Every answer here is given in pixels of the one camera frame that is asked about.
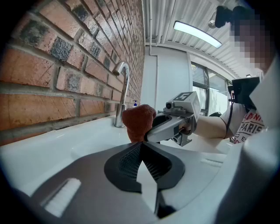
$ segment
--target sink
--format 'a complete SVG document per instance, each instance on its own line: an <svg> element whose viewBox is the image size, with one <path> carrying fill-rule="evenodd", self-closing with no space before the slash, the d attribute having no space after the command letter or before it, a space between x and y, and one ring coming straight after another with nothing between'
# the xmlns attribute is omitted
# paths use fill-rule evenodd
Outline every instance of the sink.
<svg viewBox="0 0 280 224"><path fill-rule="evenodd" d="M78 158L130 143L126 128L114 127L115 116L54 130L0 147L10 184L31 196L48 178Z"/></svg>

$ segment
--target white countertop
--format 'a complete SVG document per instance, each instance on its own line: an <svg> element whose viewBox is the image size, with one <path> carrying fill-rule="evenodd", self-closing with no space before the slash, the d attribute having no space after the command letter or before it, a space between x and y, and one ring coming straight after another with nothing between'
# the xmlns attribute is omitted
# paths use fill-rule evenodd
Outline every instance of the white countertop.
<svg viewBox="0 0 280 224"><path fill-rule="evenodd" d="M130 143L126 128L114 127L115 117L106 117L0 147L0 157L13 187L32 193L48 178L78 158ZM161 144L186 150L227 154L227 140L207 140L192 134L192 142L180 147L169 141Z"/></svg>

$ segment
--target chrome faucet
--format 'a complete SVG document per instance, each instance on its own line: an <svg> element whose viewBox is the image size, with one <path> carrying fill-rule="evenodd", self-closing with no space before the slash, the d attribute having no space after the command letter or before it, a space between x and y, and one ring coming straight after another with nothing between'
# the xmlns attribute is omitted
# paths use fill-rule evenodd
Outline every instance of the chrome faucet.
<svg viewBox="0 0 280 224"><path fill-rule="evenodd" d="M130 80L130 68L128 66L128 64L124 61L120 61L114 68L114 70L112 71L112 73L116 76L118 76L122 70L125 69L125 79L123 82L123 87L122 87L122 96L121 96L121 101L118 104L117 107L117 113L115 116L115 126L118 128L122 128L124 127L123 124L123 112L126 110L126 92L127 92L127 88L128 88L128 82Z"/></svg>

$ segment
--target corrugated ceiling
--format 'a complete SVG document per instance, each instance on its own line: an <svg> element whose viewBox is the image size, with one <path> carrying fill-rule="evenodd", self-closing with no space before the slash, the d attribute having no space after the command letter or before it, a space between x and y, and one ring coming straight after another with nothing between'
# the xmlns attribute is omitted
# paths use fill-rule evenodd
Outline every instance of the corrugated ceiling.
<svg viewBox="0 0 280 224"><path fill-rule="evenodd" d="M161 24L160 8L161 4L164 4L164 2L165 10L163 14L162 34L160 39L161 43L163 43L165 28L168 27L168 32L164 44L168 45L169 43L175 42L180 44L181 46L188 46L197 49L217 59L239 77L245 77L247 74L252 72L251 70L248 70L243 65L241 65L236 60L236 57L232 54L229 42L229 23L227 23L222 28L211 29L208 26L208 22L211 19L218 5L224 4L230 9L232 9L236 5L235 0L152 0L153 41L156 41L159 36ZM143 4L145 17L145 38L148 42L148 38L150 36L150 18L149 12L147 11L149 10L149 0L143 0ZM168 12L170 8L173 8L172 14L170 13L171 20L168 19ZM194 37L181 31L174 30L173 25L176 20L183 21L187 24L190 24L207 32L211 36L218 39L222 43L222 46L216 49L212 45L197 37Z"/></svg>

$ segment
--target brown sponge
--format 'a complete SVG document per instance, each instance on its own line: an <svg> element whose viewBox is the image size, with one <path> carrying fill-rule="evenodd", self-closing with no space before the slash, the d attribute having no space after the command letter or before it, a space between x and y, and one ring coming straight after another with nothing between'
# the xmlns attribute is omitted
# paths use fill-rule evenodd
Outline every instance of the brown sponge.
<svg viewBox="0 0 280 224"><path fill-rule="evenodd" d="M131 142L144 141L144 135L152 128L156 114L154 108L147 104L127 109L122 113L122 122L127 127Z"/></svg>

